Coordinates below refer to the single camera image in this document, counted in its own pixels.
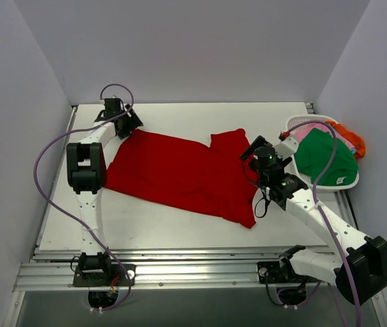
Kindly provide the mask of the red t-shirt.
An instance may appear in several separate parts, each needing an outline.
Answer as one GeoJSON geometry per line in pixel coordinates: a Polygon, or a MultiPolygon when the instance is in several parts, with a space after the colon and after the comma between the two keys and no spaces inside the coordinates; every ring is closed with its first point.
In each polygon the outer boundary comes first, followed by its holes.
{"type": "Polygon", "coordinates": [[[106,189],[252,228],[256,175],[240,156],[244,129],[211,135],[209,145],[136,130],[108,167],[106,189]]]}

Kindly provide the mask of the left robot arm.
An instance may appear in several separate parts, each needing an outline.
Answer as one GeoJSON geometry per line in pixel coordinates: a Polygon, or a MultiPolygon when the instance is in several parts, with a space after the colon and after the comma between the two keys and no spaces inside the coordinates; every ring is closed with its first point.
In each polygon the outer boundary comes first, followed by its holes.
{"type": "Polygon", "coordinates": [[[103,248],[102,189],[108,180],[104,148],[113,138],[123,140],[143,126],[131,105],[118,97],[103,99],[102,104],[93,129],[79,142],[70,142],[66,151],[67,181],[76,195],[82,225],[78,273],[88,274],[96,285],[108,284],[113,276],[112,260],[103,248]]]}

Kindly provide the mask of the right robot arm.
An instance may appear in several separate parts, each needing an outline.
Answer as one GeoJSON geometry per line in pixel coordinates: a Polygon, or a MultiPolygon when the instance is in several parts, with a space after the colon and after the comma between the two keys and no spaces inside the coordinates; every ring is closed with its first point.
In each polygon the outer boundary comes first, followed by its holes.
{"type": "Polygon", "coordinates": [[[286,281],[306,277],[331,283],[348,302],[361,305],[387,287],[387,241],[352,227],[317,199],[301,178],[285,171],[297,147],[289,134],[276,145],[258,136],[240,156],[243,165],[257,174],[254,186],[265,202],[304,223],[331,250],[322,254],[296,245],[279,256],[278,273],[286,281]]]}

